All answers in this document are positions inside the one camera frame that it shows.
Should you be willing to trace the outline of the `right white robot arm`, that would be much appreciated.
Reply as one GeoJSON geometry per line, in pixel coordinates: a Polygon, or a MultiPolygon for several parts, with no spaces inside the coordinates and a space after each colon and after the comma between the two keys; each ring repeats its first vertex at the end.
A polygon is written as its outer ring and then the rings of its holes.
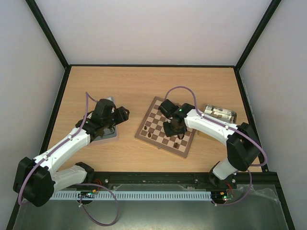
{"type": "Polygon", "coordinates": [[[183,136],[190,128],[226,146],[227,157],[216,163],[209,172],[209,182],[213,187],[221,187],[230,175],[238,171],[247,171],[260,153],[260,142],[247,123],[236,125],[222,122],[201,113],[191,104],[177,106],[168,99],[160,104],[158,110],[168,119],[163,123],[167,137],[183,136]]]}

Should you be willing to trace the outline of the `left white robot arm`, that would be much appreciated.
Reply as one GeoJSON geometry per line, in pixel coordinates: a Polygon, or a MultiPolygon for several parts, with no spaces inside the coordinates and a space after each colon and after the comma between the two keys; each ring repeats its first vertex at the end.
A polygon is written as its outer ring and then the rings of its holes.
{"type": "Polygon", "coordinates": [[[33,159],[23,158],[17,167],[13,190],[18,203],[23,200],[36,207],[44,205],[52,195],[75,184],[90,183],[94,169],[83,162],[60,171],[59,168],[78,150],[102,137],[106,129],[114,129],[129,118],[129,110],[116,107],[109,99],[101,99],[93,111],[86,111],[71,132],[55,146],[33,159]]]}

